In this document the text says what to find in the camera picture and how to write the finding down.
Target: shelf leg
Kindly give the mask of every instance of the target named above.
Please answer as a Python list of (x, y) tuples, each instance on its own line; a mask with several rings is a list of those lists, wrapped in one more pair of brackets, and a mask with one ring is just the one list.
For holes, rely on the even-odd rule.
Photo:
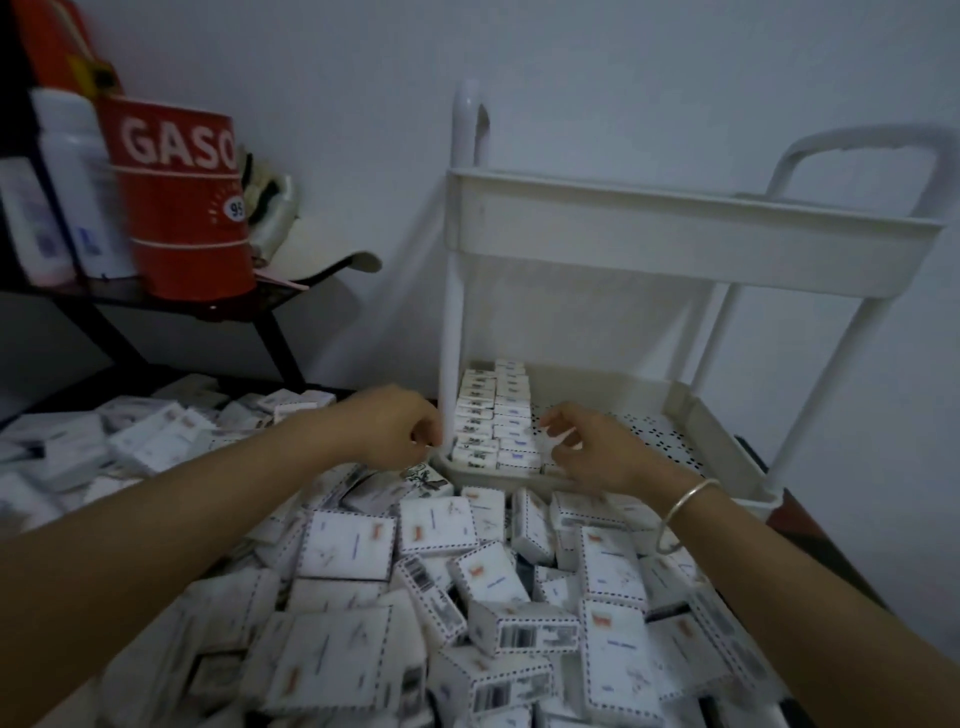
[(147, 360), (127, 341), (96, 305), (78, 299), (54, 298), (54, 305), (70, 319), (86, 337), (96, 344), (118, 366), (146, 366)]
[(813, 391), (804, 402), (800, 415), (790, 427), (783, 445), (780, 446), (780, 452), (770, 466), (770, 472), (764, 480), (764, 488), (768, 492), (782, 492), (785, 486), (783, 474), (793, 464), (800, 443), (809, 433), (824, 404), (846, 384), (858, 352), (867, 346), (880, 328), (892, 303), (893, 299), (864, 299), (856, 309), (840, 343), (833, 350), (833, 355), (820, 373), (817, 383), (813, 385)]
[(253, 319), (253, 325), (260, 335), (263, 346), (267, 348), (267, 353), (274, 360), (276, 369), (280, 372), (283, 386), (295, 392), (302, 392), (306, 389), (306, 380), (300, 372), (300, 366), (297, 364), (294, 353), (290, 351), (290, 346), (283, 336), (283, 331), (280, 330), (280, 324), (276, 322), (273, 311), (261, 313)]
[(697, 371), (693, 374), (693, 381), (690, 382), (690, 390), (697, 397), (703, 394), (704, 381), (707, 379), (717, 351), (720, 349), (720, 342), (726, 335), (727, 329), (730, 328), (733, 312), (736, 310), (737, 302), (742, 295), (743, 286), (739, 283), (731, 283), (728, 286), (727, 293), (720, 304), (720, 310), (717, 311), (716, 320), (713, 322), (713, 328), (710, 330), (707, 345), (704, 346), (704, 353), (697, 364)]

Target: hand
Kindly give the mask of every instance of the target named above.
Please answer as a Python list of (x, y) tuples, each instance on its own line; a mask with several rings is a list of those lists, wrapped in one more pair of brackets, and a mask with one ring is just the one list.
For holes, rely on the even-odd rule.
[[(597, 495), (601, 491), (628, 493), (647, 500), (655, 509), (667, 507), (699, 482), (696, 473), (663, 456), (613, 417), (563, 402), (540, 418), (550, 437), (572, 430), (553, 449), (553, 459), (574, 480)], [(581, 449), (575, 446), (583, 443)]]
[(331, 417), (344, 459), (384, 471), (426, 459), (443, 441), (440, 412), (421, 395), (395, 384), (368, 389), (322, 410)]

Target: small white box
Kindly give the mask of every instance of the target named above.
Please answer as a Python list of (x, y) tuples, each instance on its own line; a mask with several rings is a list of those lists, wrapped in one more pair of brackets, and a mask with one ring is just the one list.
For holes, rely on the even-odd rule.
[(372, 607), (387, 592), (383, 581), (347, 581), (346, 579), (294, 579), (286, 612), (336, 612)]
[(472, 601), (467, 625), (472, 642), (491, 657), (576, 652), (580, 644), (580, 618), (543, 602)]
[(526, 468), (538, 471), (543, 461), (536, 452), (519, 452), (510, 449), (501, 449), (496, 454), (497, 465), (512, 465), (515, 468)]
[(689, 599), (693, 617), (733, 671), (741, 692), (762, 705), (779, 703), (789, 692), (740, 620), (712, 587), (701, 587)]
[(650, 617), (678, 609), (693, 596), (695, 589), (708, 583), (685, 548), (669, 556), (648, 556), (640, 559), (638, 565)]
[(478, 546), (468, 498), (408, 498), (400, 502), (401, 554), (452, 555)]
[(552, 655), (554, 683), (557, 694), (540, 701), (541, 711), (551, 716), (565, 717), (571, 720), (587, 719), (584, 706), (584, 665), (580, 652)]
[(733, 681), (733, 673), (691, 615), (647, 625), (661, 703), (704, 697)]
[(163, 473), (186, 461), (190, 448), (204, 429), (216, 429), (216, 425), (196, 410), (187, 409), (137, 448), (131, 458), (147, 473)]
[(276, 571), (282, 582), (290, 582), (297, 571), (297, 559), (303, 546), (307, 521), (307, 514), (297, 511), (279, 541), (275, 544), (256, 543), (253, 548), (256, 558), (263, 562), (264, 566)]
[(458, 435), (493, 436), (491, 420), (480, 420), (475, 417), (456, 417), (453, 420), (453, 429)]
[(356, 463), (344, 463), (320, 473), (305, 489), (303, 507), (308, 511), (333, 510), (366, 474), (367, 466)]
[(206, 710), (227, 705), (239, 694), (242, 673), (242, 655), (204, 655), (186, 694)]
[(417, 622), (417, 611), (405, 589), (387, 592), (376, 600), (379, 607), (393, 607), (387, 641), (388, 679), (393, 682), (396, 717), (405, 720), (427, 707), (426, 644)]
[(0, 475), (0, 539), (6, 540), (55, 521), (63, 511), (20, 473)]
[(469, 394), (472, 390), (468, 390), (467, 394), (461, 393), (460, 397), (457, 398), (457, 409), (465, 407), (467, 409), (493, 409), (493, 398), (486, 397), (474, 397), (472, 394)]
[(532, 427), (521, 427), (519, 425), (494, 425), (493, 437), (502, 439), (504, 437), (517, 438), (520, 440), (529, 439), (534, 436)]
[(52, 426), (43, 450), (40, 478), (56, 492), (89, 482), (112, 459), (100, 415), (92, 412)]
[(303, 535), (297, 577), (386, 581), (396, 519), (316, 511)]
[(470, 510), (473, 512), (473, 524), (477, 530), (477, 538), (481, 543), (489, 541), (503, 541), (506, 496), (496, 488), (478, 488), (465, 486), (460, 493), (470, 501)]
[(217, 426), (223, 429), (262, 429), (270, 424), (270, 415), (232, 401), (217, 415)]
[(187, 591), (206, 602), (208, 619), (198, 652), (227, 652), (250, 647), (270, 618), (280, 577), (270, 569), (247, 569), (193, 582)]
[(626, 531), (581, 526), (580, 578), (587, 598), (606, 599), (647, 613), (647, 593)]
[(660, 728), (663, 713), (643, 613), (634, 607), (584, 599), (580, 615), (584, 704), (591, 720)]
[(474, 722), (553, 694), (553, 666), (539, 655), (487, 657), (473, 645), (444, 647), (430, 656), (427, 685), (444, 726)]
[(533, 709), (529, 705), (511, 708), (509, 711), (494, 713), (477, 718), (473, 722), (464, 717), (457, 718), (453, 728), (530, 728), (533, 721)]
[(437, 586), (419, 556), (407, 556), (394, 566), (390, 589), (406, 589), (431, 649), (453, 644), (467, 633), (467, 620), (445, 590)]
[(557, 568), (563, 571), (580, 570), (580, 534), (573, 528), (561, 528), (557, 534)]
[(555, 607), (566, 609), (567, 612), (577, 614), (580, 610), (580, 601), (584, 596), (584, 588), (578, 574), (562, 576), (559, 579), (550, 579), (540, 585), (540, 601), (553, 604)]
[(382, 710), (389, 697), (384, 653), (393, 607), (298, 615), (262, 711)]
[(552, 564), (554, 535), (546, 504), (527, 488), (514, 491), (513, 536), (510, 545), (531, 564)]
[(295, 615), (274, 612), (267, 619), (244, 660), (240, 678), (240, 701), (248, 708), (259, 708), (276, 675), (283, 648), (290, 639)]
[(502, 437), (500, 438), (500, 448), (516, 452), (539, 452), (537, 443), (533, 438)]
[(604, 528), (627, 529), (627, 523), (607, 503), (583, 493), (553, 492), (550, 501), (550, 522), (554, 528), (578, 525), (599, 525)]
[(450, 574), (449, 565), (453, 560), (452, 556), (422, 556), (420, 560), (434, 584), (445, 592), (453, 589), (453, 576)]
[(450, 573), (464, 602), (530, 601), (503, 544), (493, 542), (450, 562)]

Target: white plastic cart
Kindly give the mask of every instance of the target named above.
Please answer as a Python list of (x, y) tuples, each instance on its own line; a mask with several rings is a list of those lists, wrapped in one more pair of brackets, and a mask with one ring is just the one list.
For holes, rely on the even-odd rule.
[[(913, 279), (944, 228), (937, 218), (960, 191), (960, 143), (953, 130), (916, 124), (819, 133), (780, 158), (764, 196), (723, 196), (599, 184), (485, 169), (490, 118), (479, 84), (465, 82), (453, 112), (444, 238), (448, 248), (440, 405), (444, 447), (435, 465), (458, 484), (548, 494), (565, 481), (517, 469), (479, 470), (449, 460), (453, 410), (467, 367), (490, 368), (463, 351), (465, 255), (495, 255), (729, 283), (690, 383), (618, 373), (527, 365), (535, 414), (561, 400), (615, 414), (627, 424), (665, 415), (689, 462), (716, 477), (763, 520), (782, 502), (782, 474), (824, 402), (850, 375), (853, 353), (881, 325), (890, 302)], [(818, 152), (922, 147), (936, 161), (908, 217), (787, 203), (781, 195), (797, 164)], [(770, 472), (727, 433), (700, 399), (701, 385), (743, 286), (831, 293), (862, 300), (791, 427)], [(501, 352), (510, 356), (510, 352)]]

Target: white wall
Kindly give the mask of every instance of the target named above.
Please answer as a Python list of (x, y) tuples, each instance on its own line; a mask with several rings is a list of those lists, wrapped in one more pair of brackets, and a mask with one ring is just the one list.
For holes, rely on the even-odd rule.
[[(131, 95), (232, 114), (253, 149), (302, 180), (305, 212), (331, 210), (387, 260), (375, 277), (342, 274), (280, 310), (308, 378), (330, 385), (394, 378), (435, 391), (439, 184), (450, 99), (465, 76), (489, 93), (492, 166), (568, 176), (758, 192), (780, 151), (806, 133), (876, 121), (960, 126), (960, 10), (949, 0), (81, 5)], [(805, 165), (791, 193), (906, 211), (927, 169), (910, 152), (830, 155)], [(960, 657), (960, 546), (950, 538), (960, 515), (950, 457), (960, 421), (957, 242), (942, 236), (790, 483), (894, 608)], [(478, 274), (504, 294), (501, 307), (556, 302), (543, 290), (568, 284), (564, 311), (590, 331), (564, 336), (566, 316), (554, 315), (517, 337), (508, 324), (523, 315), (513, 310), (496, 331), (517, 351), (501, 353), (689, 372), (671, 349), (696, 357), (698, 314), (709, 320), (716, 292), (561, 268)], [(634, 307), (590, 313), (599, 289)], [(853, 304), (758, 290), (743, 303), (707, 397), (770, 458)], [(152, 360), (273, 372), (250, 328), (110, 317)], [(489, 336), (474, 344), (494, 347)]]

